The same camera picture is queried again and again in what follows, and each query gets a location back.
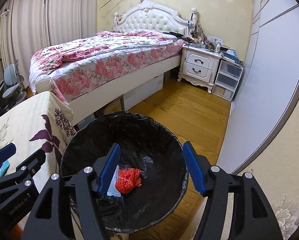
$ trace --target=plastic bag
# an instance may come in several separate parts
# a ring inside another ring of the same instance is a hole
[[[134,233],[173,212],[187,189],[187,167],[173,133],[150,117],[120,111],[92,121],[72,138],[62,157],[61,175],[74,175],[92,166],[113,143],[121,147],[121,169],[142,170],[142,186],[122,197],[95,201],[106,229]],[[70,198],[77,213],[75,196]]]

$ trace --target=floral tablecloth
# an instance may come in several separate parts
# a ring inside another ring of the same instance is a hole
[[[67,143],[76,131],[71,125],[73,111],[54,94],[43,92],[35,95],[0,117],[0,149],[9,143],[16,146],[16,154],[9,158],[7,174],[36,150],[42,148],[46,161],[33,177],[39,192],[49,177],[59,171],[59,164]],[[19,226],[24,228],[27,217]],[[83,239],[74,222],[76,239]],[[124,240],[127,236],[112,234],[112,240]]]

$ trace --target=drawer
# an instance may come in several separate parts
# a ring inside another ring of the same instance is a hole
[[[242,75],[243,68],[238,67],[235,64],[232,64],[225,60],[221,60],[220,66],[219,66],[219,72],[224,75],[230,76],[233,79],[239,80]]]
[[[187,76],[194,77],[209,83],[211,73],[212,71],[207,68],[199,67],[197,65],[184,62],[183,74]]]
[[[214,61],[214,57],[187,50],[185,62],[213,70]]]
[[[218,95],[228,101],[232,101],[232,98],[234,96],[234,92],[231,90],[228,90],[226,88],[220,87],[218,85],[214,85],[213,87],[213,94]]]
[[[227,88],[228,90],[235,91],[238,86],[238,82],[238,80],[232,79],[223,75],[222,72],[219,72],[215,83],[219,84],[221,87]]]

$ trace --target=pink floral comforter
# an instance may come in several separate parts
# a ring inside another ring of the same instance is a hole
[[[100,32],[86,39],[51,46],[31,59],[30,87],[48,74],[52,91],[69,103],[80,95],[142,67],[177,54],[184,41],[155,31]]]

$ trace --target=white tufted headboard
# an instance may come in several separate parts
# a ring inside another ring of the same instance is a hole
[[[118,13],[114,15],[114,22],[118,18]],[[114,24],[114,31],[121,33],[133,30],[155,30],[158,32],[175,32],[181,33],[185,37],[188,36],[187,31],[188,20],[182,19],[178,11],[175,11],[167,6],[157,4],[151,1],[143,1],[136,7],[123,14],[122,19]]]

